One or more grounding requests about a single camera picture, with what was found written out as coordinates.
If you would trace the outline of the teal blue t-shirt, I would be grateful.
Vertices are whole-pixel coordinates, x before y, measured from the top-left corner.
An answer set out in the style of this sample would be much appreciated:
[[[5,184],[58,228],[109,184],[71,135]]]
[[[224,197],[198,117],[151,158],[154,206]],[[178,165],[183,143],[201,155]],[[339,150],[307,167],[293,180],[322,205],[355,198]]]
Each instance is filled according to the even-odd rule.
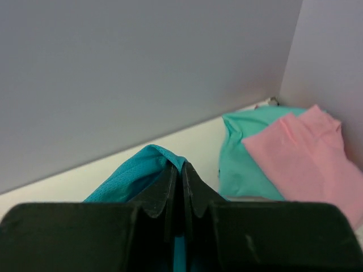
[[[223,198],[185,158],[148,145],[86,201],[106,226],[88,271],[221,270],[210,205]]]

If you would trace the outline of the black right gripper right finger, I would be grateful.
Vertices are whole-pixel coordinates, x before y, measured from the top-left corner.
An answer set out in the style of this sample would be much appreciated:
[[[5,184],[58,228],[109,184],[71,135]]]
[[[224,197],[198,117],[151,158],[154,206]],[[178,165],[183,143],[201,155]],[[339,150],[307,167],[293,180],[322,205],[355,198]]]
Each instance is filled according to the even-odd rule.
[[[188,271],[362,270],[362,249],[336,206],[228,201],[190,163],[181,179]]]

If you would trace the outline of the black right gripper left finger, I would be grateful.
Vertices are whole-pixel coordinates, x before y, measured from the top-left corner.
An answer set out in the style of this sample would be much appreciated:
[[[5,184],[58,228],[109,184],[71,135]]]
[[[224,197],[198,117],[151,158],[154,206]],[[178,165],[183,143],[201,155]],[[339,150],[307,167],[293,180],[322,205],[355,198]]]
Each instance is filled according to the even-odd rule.
[[[127,203],[21,203],[1,221],[2,271],[171,271],[177,169]]]

